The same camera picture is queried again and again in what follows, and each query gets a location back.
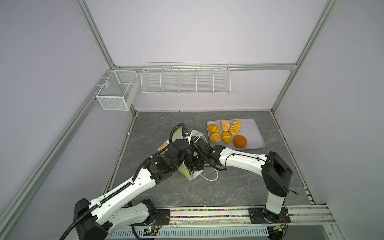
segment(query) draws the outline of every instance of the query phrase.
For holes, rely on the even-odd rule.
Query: white wire basket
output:
[[[141,90],[144,94],[228,94],[229,63],[161,67],[143,64]]]
[[[136,71],[113,70],[96,98],[104,110],[128,111],[139,85]]]

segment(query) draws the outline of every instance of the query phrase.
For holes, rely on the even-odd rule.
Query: sugar-coated bread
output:
[[[247,146],[247,139],[241,135],[238,135],[233,139],[233,144],[237,148],[245,148]]]
[[[231,140],[232,140],[232,135],[229,132],[225,131],[225,132],[223,132],[223,135],[221,136],[221,139],[225,143],[230,143]]]
[[[208,130],[210,131],[210,132],[217,132],[217,133],[219,133],[220,132],[220,129],[219,129],[219,127],[218,126],[216,126],[215,124],[211,124],[211,125],[209,125],[208,126]]]
[[[228,120],[221,120],[221,129],[223,129],[223,131],[229,131],[229,127],[231,126],[231,124],[229,123]]]
[[[229,133],[232,135],[237,135],[240,132],[240,128],[241,128],[241,122],[239,120],[235,120],[232,123],[231,127],[229,128]]]
[[[209,140],[211,140],[211,142],[214,142],[214,143],[220,142],[220,139],[221,139],[221,136],[217,132],[212,133],[211,136],[209,137]]]

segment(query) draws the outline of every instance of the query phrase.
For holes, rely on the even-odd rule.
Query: dark gray countertop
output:
[[[176,124],[184,122],[187,128],[198,130],[207,136],[207,121],[241,118],[254,119],[265,142],[265,147],[262,149],[244,150],[244,152],[254,154],[277,152],[293,169],[290,189],[299,194],[288,193],[285,204],[309,205],[310,201],[296,172],[293,160],[271,113],[267,111],[140,112],[129,137],[113,187],[129,179],[135,173],[138,165],[146,157],[155,153],[156,149],[169,137],[171,129]],[[202,174],[208,179],[216,177],[216,172],[211,168],[206,168]],[[219,172],[218,179],[215,181],[207,181],[201,176],[188,180],[180,172],[174,172],[170,178],[137,196],[132,203],[137,204],[143,199],[152,200],[157,207],[264,205],[267,199],[267,189],[261,176],[243,169],[228,167],[227,171]]]

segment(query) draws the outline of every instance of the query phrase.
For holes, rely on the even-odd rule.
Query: bread roll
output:
[[[231,126],[231,124],[229,123],[228,120],[221,120],[221,129],[223,129],[223,131],[229,131],[229,127]]]
[[[247,146],[247,139],[241,135],[239,136],[236,136],[234,139],[233,139],[233,144],[235,145],[235,147],[237,148],[245,148]]]
[[[211,134],[209,139],[211,140],[211,142],[218,143],[218,142],[220,142],[221,136],[220,136],[219,133],[214,132],[214,133]]]
[[[221,136],[221,139],[225,143],[230,143],[231,140],[232,140],[232,135],[229,132],[225,131],[225,132],[223,132],[223,135]]]
[[[220,132],[220,129],[218,126],[216,126],[215,124],[211,124],[208,126],[208,130],[211,132],[211,133],[214,133],[214,132],[217,132],[219,133]]]
[[[240,132],[240,128],[241,128],[241,122],[239,120],[235,120],[232,123],[231,127],[229,128],[229,133],[232,135],[237,135]]]

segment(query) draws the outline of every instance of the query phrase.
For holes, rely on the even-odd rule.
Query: wire basket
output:
[[[231,92],[229,64],[144,67],[144,94],[218,94]]]
[[[139,85],[136,71],[113,70],[96,98],[104,110],[128,111]]]

